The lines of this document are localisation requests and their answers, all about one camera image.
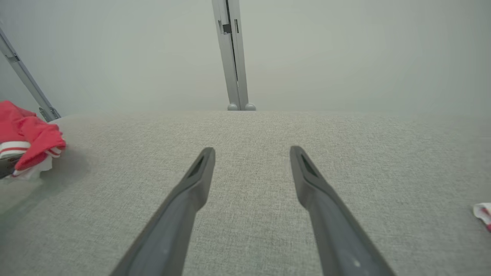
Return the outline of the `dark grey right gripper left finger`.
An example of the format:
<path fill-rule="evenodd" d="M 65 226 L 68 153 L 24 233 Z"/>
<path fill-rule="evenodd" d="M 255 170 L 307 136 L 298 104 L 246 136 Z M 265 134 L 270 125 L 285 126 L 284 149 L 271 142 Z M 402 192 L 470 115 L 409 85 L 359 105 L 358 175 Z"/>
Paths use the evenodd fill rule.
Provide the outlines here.
<path fill-rule="evenodd" d="M 137 236 L 113 276 L 180 276 L 197 212 L 206 204 L 215 150 L 204 148 Z"/>

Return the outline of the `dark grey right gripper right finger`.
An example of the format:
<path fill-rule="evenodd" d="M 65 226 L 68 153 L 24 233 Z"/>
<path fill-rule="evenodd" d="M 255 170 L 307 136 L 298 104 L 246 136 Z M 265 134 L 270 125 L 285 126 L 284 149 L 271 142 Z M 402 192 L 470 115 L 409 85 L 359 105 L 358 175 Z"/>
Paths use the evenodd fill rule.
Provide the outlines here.
<path fill-rule="evenodd" d="M 323 274 L 393 276 L 393 269 L 300 146 L 290 148 L 290 164 L 297 198 L 310 215 Z"/>

